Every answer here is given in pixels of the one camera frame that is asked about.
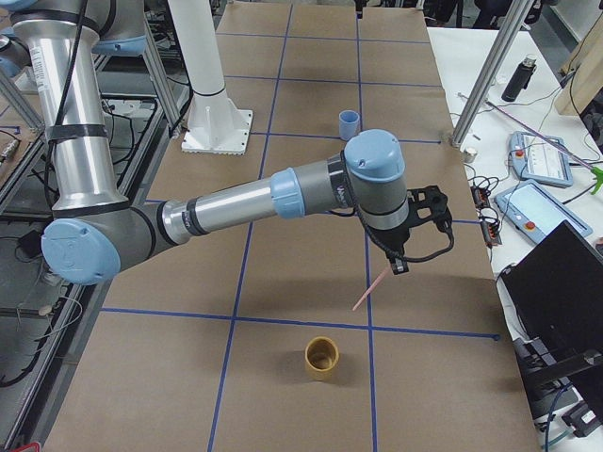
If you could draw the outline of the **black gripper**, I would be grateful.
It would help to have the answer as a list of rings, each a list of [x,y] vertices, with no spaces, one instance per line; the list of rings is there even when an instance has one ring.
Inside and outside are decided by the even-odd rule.
[[[408,263],[400,258],[405,255],[404,245],[410,238],[410,230],[404,225],[388,230],[377,230],[376,238],[380,242],[379,247],[389,257],[392,273],[394,275],[407,273],[409,271]]]

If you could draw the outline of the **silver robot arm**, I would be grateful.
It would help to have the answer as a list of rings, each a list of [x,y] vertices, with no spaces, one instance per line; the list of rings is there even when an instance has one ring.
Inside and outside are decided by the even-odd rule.
[[[147,200],[171,130],[160,102],[124,150],[105,111],[95,58],[140,57],[154,46],[140,1],[5,1],[11,41],[40,97],[48,155],[42,175],[51,221],[41,234],[48,267],[95,285],[170,248],[262,218],[352,208],[395,273],[408,265],[410,203],[399,141],[384,130],[351,138],[329,159],[284,169],[187,201]]]

